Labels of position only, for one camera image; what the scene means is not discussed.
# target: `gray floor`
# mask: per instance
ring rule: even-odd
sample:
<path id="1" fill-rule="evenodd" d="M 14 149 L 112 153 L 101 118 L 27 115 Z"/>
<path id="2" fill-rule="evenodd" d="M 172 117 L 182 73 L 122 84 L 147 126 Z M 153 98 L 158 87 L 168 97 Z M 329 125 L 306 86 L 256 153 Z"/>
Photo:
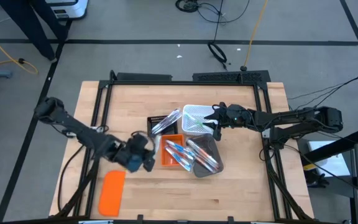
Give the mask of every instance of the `gray floor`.
<path id="1" fill-rule="evenodd" d="M 218 6 L 218 0 L 208 1 Z M 177 11 L 174 1 L 166 0 L 90 0 L 88 15 L 74 21 L 71 39 L 100 40 L 205 40 L 212 39 L 215 26 L 197 13 Z M 225 1 L 228 19 L 238 15 L 245 1 Z M 347 1 L 358 25 L 358 1 Z M 251 0 L 244 17 L 219 26 L 218 39 L 249 40 L 263 2 Z M 206 15 L 213 18 L 208 11 Z M 0 9 L 0 20 L 6 18 Z M 45 26 L 47 36 L 54 39 Z M 24 39 L 12 22 L 0 25 L 0 39 Z M 336 40 L 357 41 L 352 27 L 337 0 L 269 1 L 257 40 Z M 30 44 L 2 44 L 15 58 L 23 57 L 40 71 L 39 76 L 23 72 L 15 65 L 10 80 L 0 79 L 0 201 L 21 149 L 45 77 L 50 68 L 47 59 Z M 247 45 L 220 45 L 229 62 L 229 71 L 244 63 Z M 0 53 L 0 60 L 6 57 Z M 288 97 L 345 82 L 358 76 L 358 46 L 278 46 L 254 45 L 249 70 L 269 70 L 272 81 L 284 82 Z M 223 71 L 206 45 L 181 44 L 66 44 L 49 89 L 49 96 L 65 102 L 73 112 L 80 84 L 84 80 L 108 77 L 116 72 L 166 73 L 174 80 L 191 80 L 196 72 Z M 312 99 L 290 101 L 293 108 Z M 339 90 L 324 102 L 342 111 L 346 136 L 358 130 L 358 82 Z M 306 139 L 325 140 L 310 134 Z M 38 124 L 19 176 L 5 221 L 42 218 L 48 215 L 65 148 L 66 139 L 51 127 Z M 310 190 L 316 218 L 341 222 L 350 217 L 348 199 L 320 189 Z"/>

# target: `white mesh basket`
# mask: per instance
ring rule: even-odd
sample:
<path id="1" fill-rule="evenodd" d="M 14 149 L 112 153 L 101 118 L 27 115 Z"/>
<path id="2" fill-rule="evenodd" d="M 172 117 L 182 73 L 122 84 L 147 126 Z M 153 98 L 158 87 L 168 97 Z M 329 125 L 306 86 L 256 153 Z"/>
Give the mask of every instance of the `white mesh basket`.
<path id="1" fill-rule="evenodd" d="M 181 119 L 181 128 L 183 132 L 193 136 L 206 133 L 212 134 L 213 130 L 211 128 L 202 126 L 200 123 L 214 122 L 217 124 L 218 122 L 216 120 L 204 119 L 205 116 L 211 115 L 213 113 L 214 110 L 212 109 L 212 106 L 185 105 L 185 107 L 183 107 L 183 116 Z M 189 118 L 186 114 L 190 115 L 199 122 Z"/>

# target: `black metal frame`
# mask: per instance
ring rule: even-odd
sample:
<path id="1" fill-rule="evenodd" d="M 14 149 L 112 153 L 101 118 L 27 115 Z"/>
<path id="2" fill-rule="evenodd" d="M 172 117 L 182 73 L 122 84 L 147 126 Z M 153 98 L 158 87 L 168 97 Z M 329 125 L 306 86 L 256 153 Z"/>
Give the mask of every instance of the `black metal frame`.
<path id="1" fill-rule="evenodd" d="M 105 102 L 104 102 L 104 109 L 103 109 L 101 125 L 102 126 L 106 125 L 108 109 L 109 109 L 109 103 L 111 101 L 111 93 L 112 93 L 113 85 L 209 85 L 209 86 L 224 86 L 224 85 L 226 85 L 226 86 L 251 86 L 254 89 L 255 104 L 256 104 L 257 111 L 262 111 L 262 104 L 260 102 L 260 96 L 259 96 L 259 88 L 260 88 L 263 91 L 263 94 L 264 94 L 266 110 L 267 110 L 268 113 L 272 112 L 266 82 L 262 82 L 262 83 L 261 82 L 247 82 L 247 81 L 244 81 L 241 78 L 238 79 L 236 82 L 233 82 L 233 81 L 227 81 L 227 82 L 226 81 L 218 81 L 218 82 L 217 81 L 213 81 L 213 82 L 210 82 L 210 81 L 202 81 L 202 82 L 120 81 L 120 80 L 116 80 L 116 77 L 115 77 L 114 73 L 111 73 L 110 77 L 111 77 L 110 80 L 101 80 L 101 81 L 99 81 L 98 92 L 97 92 L 97 95 L 96 95 L 96 102 L 95 102 L 92 121 L 91 121 L 91 125 L 93 125 L 93 126 L 96 126 L 96 120 L 97 120 L 98 113 L 99 113 L 101 97 L 102 97 L 102 94 L 103 94 L 103 90 L 105 88 L 107 88 L 107 94 L 106 94 L 106 99 L 105 99 Z M 266 158 L 270 157 L 269 156 L 268 142 L 262 140 L 262 145 L 263 145 L 263 148 L 264 148 L 264 156 Z M 81 170 L 80 182 L 82 182 L 82 180 L 85 178 L 85 175 L 86 175 L 86 173 L 88 171 L 88 167 L 89 167 L 90 160 L 91 160 L 90 155 L 91 155 L 90 154 L 90 149 L 86 149 L 86 154 L 85 154 L 85 157 L 84 157 L 83 167 L 82 167 L 82 170 Z M 284 184 L 284 186 L 286 186 L 285 185 L 284 171 L 283 171 L 283 166 L 282 166 L 282 161 L 281 161 L 281 156 L 280 156 L 279 151 L 277 153 L 275 153 L 275 160 L 276 160 L 276 168 L 277 168 L 278 177 L 279 177 L 280 181 Z M 266 165 L 266 168 L 268 169 L 268 166 L 272 165 L 271 161 L 266 160 L 265 165 Z M 91 208 L 92 208 L 92 205 L 93 205 L 93 196 L 94 196 L 94 188 L 95 188 L 95 185 L 96 185 L 96 179 L 97 179 L 97 175 L 95 175 L 95 177 L 92 180 L 92 182 L 90 184 L 90 187 L 89 187 L 88 200 L 86 202 L 86 211 L 85 211 L 85 216 L 86 217 L 90 217 L 90 215 L 91 215 Z M 268 184 L 269 184 L 269 190 L 270 190 L 270 197 L 271 197 L 271 201 L 272 201 L 272 209 L 273 209 L 274 219 L 275 219 L 275 221 L 282 220 L 281 217 L 280 217 L 279 209 L 278 209 L 278 201 L 277 201 L 277 194 L 276 194 L 276 190 L 275 190 L 275 184 L 274 184 L 274 181 L 270 177 L 268 178 Z M 292 219 L 291 208 L 290 208 L 290 205 L 287 202 L 286 198 L 284 198 L 284 197 L 283 197 L 283 204 L 284 204 L 286 220 L 291 220 Z M 74 209 L 74 213 L 73 213 L 74 216 L 79 215 L 80 206 L 81 206 L 81 199 L 79 199 L 79 201 L 75 205 L 75 209 Z M 115 220 L 114 222 L 116 222 L 116 223 L 117 222 L 130 223 L 131 220 Z"/>

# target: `orange tray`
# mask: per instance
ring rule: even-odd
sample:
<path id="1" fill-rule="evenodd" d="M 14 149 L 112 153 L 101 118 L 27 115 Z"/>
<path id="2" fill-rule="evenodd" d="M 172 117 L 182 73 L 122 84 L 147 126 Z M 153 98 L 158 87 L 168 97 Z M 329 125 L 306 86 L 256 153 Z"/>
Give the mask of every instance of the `orange tray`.
<path id="1" fill-rule="evenodd" d="M 165 140 L 173 141 L 174 143 L 185 146 L 185 136 L 182 134 L 168 134 L 161 136 L 161 165 L 163 166 L 179 166 L 179 163 L 165 150 Z"/>

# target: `wooden table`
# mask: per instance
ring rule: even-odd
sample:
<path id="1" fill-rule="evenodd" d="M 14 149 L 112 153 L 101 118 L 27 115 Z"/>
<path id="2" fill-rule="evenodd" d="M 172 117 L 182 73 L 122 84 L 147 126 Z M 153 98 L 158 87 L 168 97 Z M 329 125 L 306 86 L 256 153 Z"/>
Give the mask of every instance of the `wooden table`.
<path id="1" fill-rule="evenodd" d="M 97 87 L 98 82 L 83 82 L 77 102 L 74 117 L 87 125 L 91 122 Z M 268 92 L 273 113 L 288 110 L 282 83 L 268 83 Z M 261 91 L 260 98 L 264 108 Z M 149 116 L 169 114 L 174 108 L 187 104 L 213 105 L 220 101 L 256 110 L 254 91 L 248 86 L 114 85 L 108 133 L 126 141 L 131 132 L 147 130 L 146 118 Z M 181 133 L 181 120 L 178 129 Z M 152 172 L 139 169 L 126 174 L 119 216 L 111 218 L 134 220 L 138 214 L 143 214 L 145 220 L 224 221 L 233 216 L 235 221 L 273 221 L 266 167 L 258 157 L 262 148 L 260 133 L 237 128 L 223 129 L 222 134 L 222 140 L 216 142 L 224 163 L 221 173 L 199 179 L 181 167 L 162 167 L 159 151 Z M 296 147 L 293 140 L 287 144 Z M 75 139 L 68 140 L 62 168 L 79 147 Z M 70 199 L 78 186 L 84 153 L 85 150 L 77 155 L 65 172 L 62 204 Z M 299 154 L 287 148 L 282 149 L 281 154 L 289 192 L 306 214 L 313 217 Z M 99 214 L 98 203 L 103 178 L 110 170 L 123 168 L 102 159 L 92 218 L 106 218 Z M 84 213 L 87 196 L 85 192 L 81 213 Z M 284 218 L 282 196 L 278 190 L 277 198 L 280 215 Z M 51 215 L 56 213 L 57 189 L 50 209 Z"/>

